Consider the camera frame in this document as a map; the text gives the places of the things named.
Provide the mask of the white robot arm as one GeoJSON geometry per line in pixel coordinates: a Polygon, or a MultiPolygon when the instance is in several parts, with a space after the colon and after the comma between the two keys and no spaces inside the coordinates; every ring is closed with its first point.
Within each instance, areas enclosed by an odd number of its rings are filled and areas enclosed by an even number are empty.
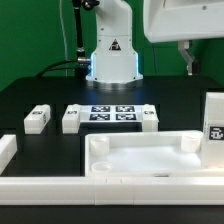
{"type": "MultiPolygon", "coordinates": [[[[96,11],[97,47],[86,80],[99,88],[142,81],[132,46],[132,9],[125,0],[85,0],[96,11]]],[[[174,42],[188,63],[192,40],[224,37],[224,0],[143,0],[143,31],[151,43],[174,42]]]]}

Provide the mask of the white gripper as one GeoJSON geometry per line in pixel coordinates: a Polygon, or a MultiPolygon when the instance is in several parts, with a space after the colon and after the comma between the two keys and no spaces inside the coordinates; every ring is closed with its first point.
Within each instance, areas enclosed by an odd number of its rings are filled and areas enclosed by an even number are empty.
{"type": "Polygon", "coordinates": [[[178,42],[178,51],[195,75],[192,41],[224,37],[224,0],[143,0],[144,34],[152,42],[178,42]]]}

